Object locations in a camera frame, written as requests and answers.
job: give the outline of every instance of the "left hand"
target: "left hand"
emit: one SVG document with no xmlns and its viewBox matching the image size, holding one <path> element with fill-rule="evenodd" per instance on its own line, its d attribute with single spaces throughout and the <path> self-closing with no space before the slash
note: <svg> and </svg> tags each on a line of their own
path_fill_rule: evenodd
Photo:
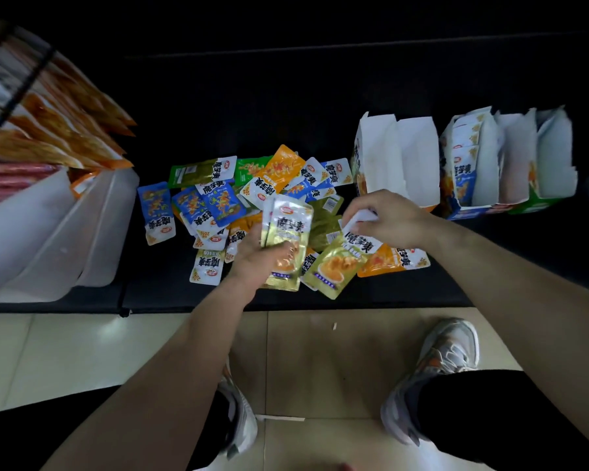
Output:
<svg viewBox="0 0 589 471">
<path fill-rule="evenodd" d="M 288 241 L 278 246 L 260 247 L 261 231 L 261 223 L 253 225 L 251 231 L 238 245 L 236 259 L 225 278 L 226 281 L 242 284 L 244 289 L 252 294 L 255 294 L 255 291 L 271 275 L 277 261 L 293 258 L 293 246 Z"/>
</svg>

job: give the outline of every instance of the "white sneaker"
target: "white sneaker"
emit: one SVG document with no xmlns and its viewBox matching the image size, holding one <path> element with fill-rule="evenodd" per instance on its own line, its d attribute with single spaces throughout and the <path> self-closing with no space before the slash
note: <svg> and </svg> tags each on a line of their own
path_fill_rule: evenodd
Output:
<svg viewBox="0 0 589 471">
<path fill-rule="evenodd" d="M 256 420 L 251 405 L 244 397 L 242 392 L 231 377 L 231 370 L 229 369 L 229 358 L 227 358 L 227 365 L 222 371 L 222 378 L 218 385 L 218 390 L 225 395 L 230 401 L 235 401 L 235 423 L 236 431 L 233 439 L 223 450 L 227 454 L 227 459 L 230 460 L 234 456 L 247 451 L 256 440 L 258 436 L 258 420 Z"/>
<path fill-rule="evenodd" d="M 415 372 L 401 380 L 380 410 L 386 431 L 405 445 L 426 440 L 412 423 L 406 391 L 422 380 L 438 374 L 476 370 L 480 361 L 478 333 L 471 322 L 463 319 L 440 321 L 426 337 Z"/>
</svg>

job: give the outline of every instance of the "right hand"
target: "right hand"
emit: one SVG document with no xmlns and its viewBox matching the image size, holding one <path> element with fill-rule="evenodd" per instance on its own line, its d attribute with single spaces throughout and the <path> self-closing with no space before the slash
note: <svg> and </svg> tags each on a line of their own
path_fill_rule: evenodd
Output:
<svg viewBox="0 0 589 471">
<path fill-rule="evenodd" d="M 365 208 L 377 213 L 379 220 L 356 223 L 353 232 L 372 236 L 393 248 L 424 249 L 427 233 L 440 221 L 408 198 L 383 189 L 354 198 L 343 214 L 342 224 Z"/>
</svg>

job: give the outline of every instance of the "pile of snack packets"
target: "pile of snack packets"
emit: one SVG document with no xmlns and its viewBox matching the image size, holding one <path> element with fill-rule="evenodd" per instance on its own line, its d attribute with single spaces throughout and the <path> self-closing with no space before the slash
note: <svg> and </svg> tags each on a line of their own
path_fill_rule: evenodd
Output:
<svg viewBox="0 0 589 471">
<path fill-rule="evenodd" d="M 5 26 L 0 22 L 0 36 Z M 68 58 L 20 27 L 0 43 L 0 119 L 48 57 L 0 125 L 0 202 L 59 169 L 68 170 L 80 197 L 102 170 L 133 166 L 110 136 L 133 136 L 133 119 Z"/>
<path fill-rule="evenodd" d="M 261 223 L 262 247 L 284 241 L 294 247 L 293 258 L 279 261 L 264 287 L 298 291 L 303 283 L 336 299 L 356 274 L 430 265 L 423 251 L 397 250 L 354 235 L 356 221 L 377 219 L 368 210 L 341 226 L 337 213 L 344 199 L 337 188 L 352 183 L 346 158 L 304 160 L 282 145 L 273 156 L 173 166 L 168 182 L 137 190 L 149 245 L 176 235 L 174 217 L 195 238 L 190 282 L 218 285 L 224 263 L 235 260 L 240 241 Z M 171 195 L 173 188 L 180 191 Z"/>
</svg>

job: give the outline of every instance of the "orange snack packet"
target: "orange snack packet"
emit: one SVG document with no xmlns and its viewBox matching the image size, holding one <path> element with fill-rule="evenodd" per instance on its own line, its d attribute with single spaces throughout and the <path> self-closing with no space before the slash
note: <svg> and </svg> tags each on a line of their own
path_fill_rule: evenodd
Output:
<svg viewBox="0 0 589 471">
<path fill-rule="evenodd" d="M 305 165 L 296 152 L 282 145 L 266 166 L 240 190 L 240 194 L 260 210 L 268 197 L 274 198 Z"/>
<path fill-rule="evenodd" d="M 397 249 L 383 244 L 358 271 L 358 277 L 427 268 L 429 265 L 427 253 L 420 249 Z"/>
</svg>

